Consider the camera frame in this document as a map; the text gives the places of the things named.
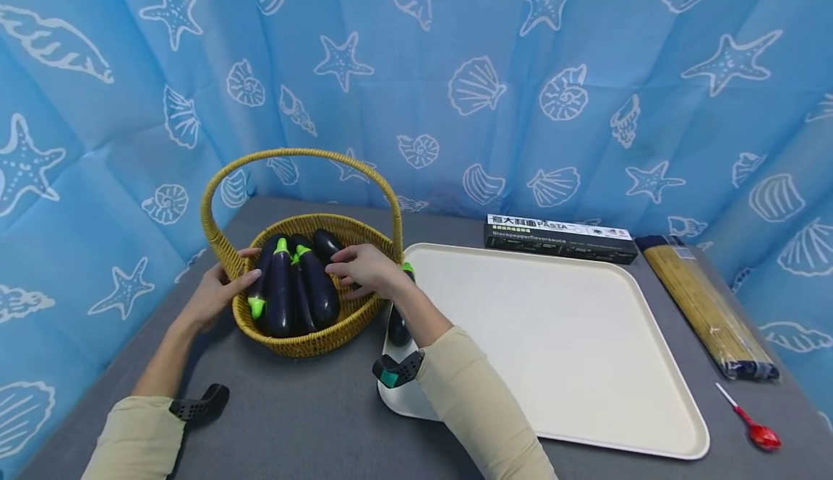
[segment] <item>red lollipop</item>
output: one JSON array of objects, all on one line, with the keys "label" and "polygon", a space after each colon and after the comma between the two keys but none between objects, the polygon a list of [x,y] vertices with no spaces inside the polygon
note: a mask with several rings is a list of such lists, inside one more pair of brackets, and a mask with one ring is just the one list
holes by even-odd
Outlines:
[{"label": "red lollipop", "polygon": [[717,382],[715,382],[714,385],[716,385],[717,389],[723,393],[723,397],[727,398],[731,407],[735,409],[735,413],[740,415],[740,418],[743,419],[746,426],[749,427],[749,440],[751,440],[755,446],[763,449],[763,451],[778,451],[778,449],[780,449],[780,439],[778,438],[778,435],[776,435],[776,432],[772,431],[767,426],[756,424],[756,422],[746,414],[738,403],[735,402],[735,399],[731,398],[729,393],[723,389],[723,386],[718,385]]}]

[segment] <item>basket handle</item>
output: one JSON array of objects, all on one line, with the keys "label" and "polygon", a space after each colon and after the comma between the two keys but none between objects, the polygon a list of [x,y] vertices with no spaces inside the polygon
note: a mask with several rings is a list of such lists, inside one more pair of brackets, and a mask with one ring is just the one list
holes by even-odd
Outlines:
[{"label": "basket handle", "polygon": [[393,248],[396,251],[396,254],[402,254],[402,213],[399,210],[399,201],[396,199],[393,189],[390,188],[390,184],[382,177],[382,175],[377,173],[366,163],[356,160],[356,158],[350,158],[349,156],[342,155],[341,153],[307,149],[307,147],[285,147],[285,149],[280,150],[258,151],[257,153],[237,158],[234,162],[231,162],[228,166],[220,169],[220,171],[214,175],[214,178],[208,182],[205,193],[202,195],[202,204],[200,205],[202,229],[206,233],[206,238],[208,239],[209,245],[214,250],[214,254],[217,254],[218,260],[220,260],[220,263],[223,263],[223,268],[225,268],[226,274],[230,279],[235,279],[237,276],[240,276],[243,270],[244,261],[242,257],[237,255],[237,250],[234,248],[234,245],[231,245],[231,242],[220,230],[217,221],[214,219],[212,208],[210,208],[214,199],[214,191],[217,190],[220,183],[223,182],[223,179],[231,174],[232,171],[240,168],[241,166],[245,166],[247,163],[255,162],[256,160],[263,160],[263,158],[299,156],[329,158],[330,160],[343,163],[345,166],[350,166],[361,171],[362,173],[365,173],[367,177],[376,182],[388,198],[390,203],[390,212],[393,214]]}]

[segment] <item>wicker basket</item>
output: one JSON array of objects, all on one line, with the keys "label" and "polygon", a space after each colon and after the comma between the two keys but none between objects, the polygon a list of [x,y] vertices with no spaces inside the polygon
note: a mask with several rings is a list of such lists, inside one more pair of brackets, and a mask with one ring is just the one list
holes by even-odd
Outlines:
[{"label": "wicker basket", "polygon": [[[223,263],[223,267],[230,278],[234,279],[242,273],[251,270],[254,261],[253,259],[245,260],[238,256],[234,246],[231,245],[225,234],[218,227],[217,222],[214,221],[212,210],[210,209],[214,191],[227,175],[237,168],[244,166],[246,163],[263,158],[291,156],[330,158],[330,160],[334,160],[335,162],[344,163],[346,166],[358,169],[362,173],[365,173],[368,178],[376,182],[382,188],[390,202],[390,212],[393,214],[393,240],[391,241],[387,236],[373,227],[369,227],[365,223],[347,218],[346,216],[301,215],[292,216],[273,223],[254,239],[251,245],[252,247],[261,248],[265,240],[277,233],[300,233],[308,238],[312,238],[312,233],[317,228],[325,228],[329,232],[334,233],[345,247],[355,244],[374,244],[385,255],[388,255],[391,260],[401,265],[403,259],[402,217],[399,210],[399,202],[396,201],[396,196],[390,188],[390,185],[385,182],[379,173],[368,167],[367,164],[357,161],[355,158],[341,155],[340,153],[307,149],[267,150],[237,159],[221,169],[210,180],[206,192],[202,196],[200,208],[202,228],[205,230],[208,243],[214,249],[214,253],[217,254],[218,260]],[[254,325],[252,313],[244,293],[236,296],[231,303],[232,310],[234,311],[234,320],[246,336],[267,346],[275,353],[291,358],[321,355],[340,347],[342,344],[356,337],[373,320],[373,317],[376,316],[379,308],[384,303],[384,300],[376,294],[359,299],[345,299],[345,295],[350,291],[350,288],[340,287],[338,281],[336,281],[336,288],[338,288],[338,294],[341,300],[341,313],[338,316],[338,321],[333,326],[325,328],[320,332],[314,332],[296,338],[278,339],[265,337],[257,331]]]}]

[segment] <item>black box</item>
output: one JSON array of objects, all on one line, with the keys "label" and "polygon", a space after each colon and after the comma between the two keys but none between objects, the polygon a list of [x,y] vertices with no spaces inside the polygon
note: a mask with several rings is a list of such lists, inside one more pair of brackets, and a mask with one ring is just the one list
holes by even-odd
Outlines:
[{"label": "black box", "polygon": [[483,225],[487,249],[577,257],[630,265],[639,254],[624,228],[488,215]]}]

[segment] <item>table surface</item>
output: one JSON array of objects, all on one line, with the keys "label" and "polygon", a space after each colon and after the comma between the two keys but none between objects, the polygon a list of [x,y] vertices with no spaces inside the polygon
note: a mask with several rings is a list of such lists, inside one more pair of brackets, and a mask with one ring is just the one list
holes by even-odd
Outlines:
[{"label": "table surface", "polygon": [[[339,213],[390,233],[387,210],[256,197],[232,219],[226,234],[232,244],[244,247],[270,222],[314,212]],[[418,242],[482,247],[481,221],[405,215],[403,224],[406,247]],[[214,262],[210,250],[200,257],[40,449],[20,480],[81,477],[109,409],[130,393],[166,327]],[[705,458],[683,462],[544,440],[544,451],[559,479],[833,478],[833,436],[789,372],[782,366],[779,385],[727,385],[753,418],[776,429],[782,438],[782,450],[768,455],[746,440],[742,421],[714,387],[722,380],[719,372],[647,261],[640,256],[624,268],[640,283],[651,305],[706,419],[712,447]],[[717,273],[711,274],[733,297]],[[187,432],[171,478],[480,478],[444,425],[396,415],[380,400],[371,366],[383,346],[383,317],[344,347],[298,360],[278,357],[254,343],[226,315],[195,344],[185,394],[202,397],[208,385],[220,382],[231,388],[231,398],[219,420]],[[777,360],[771,349],[769,353]]]}]

